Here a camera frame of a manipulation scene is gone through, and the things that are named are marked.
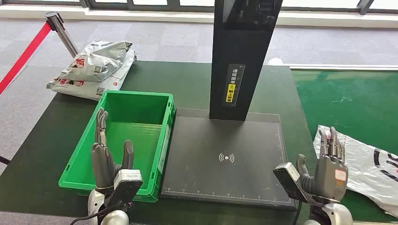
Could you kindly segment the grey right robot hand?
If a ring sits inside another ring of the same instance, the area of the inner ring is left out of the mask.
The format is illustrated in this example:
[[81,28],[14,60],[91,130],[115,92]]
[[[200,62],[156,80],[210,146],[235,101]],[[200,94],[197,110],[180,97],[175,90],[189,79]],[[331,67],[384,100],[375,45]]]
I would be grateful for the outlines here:
[[337,131],[330,127],[330,137],[322,130],[320,155],[314,176],[310,176],[306,167],[306,158],[299,154],[296,167],[300,174],[299,183],[303,190],[312,195],[340,201],[347,187],[348,168],[345,163],[345,148],[339,141]]

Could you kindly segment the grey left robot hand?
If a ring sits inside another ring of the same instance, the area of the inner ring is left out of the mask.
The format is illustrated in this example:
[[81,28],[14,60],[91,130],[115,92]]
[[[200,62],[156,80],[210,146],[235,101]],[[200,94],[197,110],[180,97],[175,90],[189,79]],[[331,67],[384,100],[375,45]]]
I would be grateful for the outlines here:
[[100,108],[95,116],[94,144],[91,147],[92,173],[94,175],[96,189],[111,188],[114,178],[121,169],[133,167],[134,150],[131,140],[123,144],[122,163],[115,164],[109,151],[106,140],[106,120],[108,112]]

